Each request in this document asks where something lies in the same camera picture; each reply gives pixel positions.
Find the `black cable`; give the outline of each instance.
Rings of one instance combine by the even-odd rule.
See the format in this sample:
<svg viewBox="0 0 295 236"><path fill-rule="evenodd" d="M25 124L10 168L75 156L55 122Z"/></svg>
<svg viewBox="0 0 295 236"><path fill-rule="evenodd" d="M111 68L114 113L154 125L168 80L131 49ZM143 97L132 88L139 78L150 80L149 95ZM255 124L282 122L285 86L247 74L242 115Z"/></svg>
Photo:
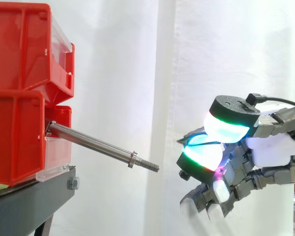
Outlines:
<svg viewBox="0 0 295 236"><path fill-rule="evenodd" d="M295 106L295 102L292 102L290 100L286 100L286 99L283 99L283 98L278 98L278 97L266 97L265 98L266 101L276 101L276 102L283 102L283 103L286 103L286 104L290 104L292 106Z"/></svg>

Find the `green led light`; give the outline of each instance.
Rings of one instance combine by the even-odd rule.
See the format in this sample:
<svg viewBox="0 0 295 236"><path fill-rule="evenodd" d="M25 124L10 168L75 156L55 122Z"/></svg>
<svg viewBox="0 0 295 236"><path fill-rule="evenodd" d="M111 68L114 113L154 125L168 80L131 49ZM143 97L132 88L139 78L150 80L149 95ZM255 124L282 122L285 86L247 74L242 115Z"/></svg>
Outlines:
<svg viewBox="0 0 295 236"><path fill-rule="evenodd" d="M237 143L249 131L249 127L223 122L210 112L205 118L204 127L210 137L225 144Z"/></svg>
<svg viewBox="0 0 295 236"><path fill-rule="evenodd" d="M198 135L192 138L183 152L184 154L196 162L197 164L215 171L223 157L223 150L220 144L198 145L201 143L212 142L212 138L208 135Z"/></svg>

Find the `white fabric backdrop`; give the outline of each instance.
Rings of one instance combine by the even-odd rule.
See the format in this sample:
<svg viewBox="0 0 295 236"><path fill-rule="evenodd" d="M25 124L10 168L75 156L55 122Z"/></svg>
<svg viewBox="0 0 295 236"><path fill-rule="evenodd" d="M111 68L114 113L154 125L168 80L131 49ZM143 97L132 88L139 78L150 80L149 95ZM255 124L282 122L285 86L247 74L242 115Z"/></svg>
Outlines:
<svg viewBox="0 0 295 236"><path fill-rule="evenodd" d="M73 145L81 187L51 236L291 235L292 186L253 192L225 222L181 222L179 201L199 183L179 178L175 140L218 94L295 99L293 1L45 2L76 46L72 126L161 165L130 170Z"/></svg>
<svg viewBox="0 0 295 236"><path fill-rule="evenodd" d="M162 235L292 235L292 185L253 191L235 203L226 221L181 221L177 202L198 183L179 178L176 139L202 126L219 94L258 92L295 100L295 5L285 0L177 0L175 27Z"/></svg>

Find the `bolt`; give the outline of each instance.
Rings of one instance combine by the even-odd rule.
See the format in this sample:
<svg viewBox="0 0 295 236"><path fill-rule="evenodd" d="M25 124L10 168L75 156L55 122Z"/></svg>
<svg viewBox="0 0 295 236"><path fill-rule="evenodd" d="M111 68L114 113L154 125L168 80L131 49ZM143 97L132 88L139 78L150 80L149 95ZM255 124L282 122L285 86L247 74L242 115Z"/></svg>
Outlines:
<svg viewBox="0 0 295 236"><path fill-rule="evenodd" d="M71 179L71 185L70 185L71 190L78 190L79 186L80 186L80 178L79 177L73 177Z"/></svg>
<svg viewBox="0 0 295 236"><path fill-rule="evenodd" d="M159 170L159 166L158 165L155 165L149 161L146 161L144 159L141 159L139 157L136 158L136 162L134 163L135 165L137 166L141 166L143 168L146 168L150 171L154 171L154 172L158 172Z"/></svg>

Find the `steel shaft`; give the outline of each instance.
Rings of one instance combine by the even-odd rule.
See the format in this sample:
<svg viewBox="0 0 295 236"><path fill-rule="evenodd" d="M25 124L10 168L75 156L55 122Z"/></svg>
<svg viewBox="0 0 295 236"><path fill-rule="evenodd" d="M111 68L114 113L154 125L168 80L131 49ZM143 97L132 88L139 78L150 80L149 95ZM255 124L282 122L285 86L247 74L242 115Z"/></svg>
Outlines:
<svg viewBox="0 0 295 236"><path fill-rule="evenodd" d="M79 144L86 148L92 149L104 155L128 164L132 168L133 165L142 166L148 170L158 172L159 166L138 157L137 152L130 152L112 144L106 143L79 131L70 129L61 124L54 122L49 123L47 132L57 135L60 138L66 139L73 143Z"/></svg>

